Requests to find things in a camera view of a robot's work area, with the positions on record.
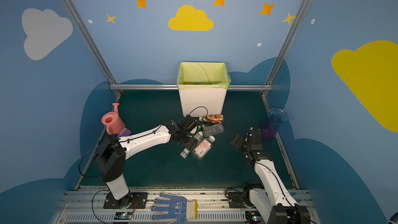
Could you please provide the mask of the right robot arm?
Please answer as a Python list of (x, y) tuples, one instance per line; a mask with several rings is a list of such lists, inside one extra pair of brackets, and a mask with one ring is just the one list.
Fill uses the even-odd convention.
[(230, 208), (253, 207), (266, 224), (312, 224), (307, 207), (300, 206), (280, 179), (275, 164), (263, 151), (261, 134), (250, 130), (247, 136), (237, 134), (231, 143), (242, 151), (261, 182), (246, 184), (241, 192), (226, 193)]

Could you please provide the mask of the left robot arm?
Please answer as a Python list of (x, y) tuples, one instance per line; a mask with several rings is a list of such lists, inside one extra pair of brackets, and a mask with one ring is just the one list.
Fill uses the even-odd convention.
[(108, 186), (116, 201), (130, 202), (131, 191), (124, 178), (125, 161), (151, 147), (176, 141), (187, 144), (199, 130), (200, 122), (187, 115), (179, 122), (165, 121), (161, 125), (131, 136), (112, 134), (98, 147), (93, 160), (102, 181)]

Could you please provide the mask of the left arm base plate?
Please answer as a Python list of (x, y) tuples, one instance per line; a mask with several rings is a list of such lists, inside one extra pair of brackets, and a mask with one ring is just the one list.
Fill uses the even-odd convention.
[(147, 192), (130, 192), (116, 200), (110, 192), (107, 194), (104, 209), (144, 209), (148, 198)]

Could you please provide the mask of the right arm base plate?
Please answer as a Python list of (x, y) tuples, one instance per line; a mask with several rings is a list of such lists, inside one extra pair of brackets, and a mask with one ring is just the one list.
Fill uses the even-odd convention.
[(226, 197), (228, 199), (229, 208), (247, 208), (242, 192), (228, 191), (226, 192)]

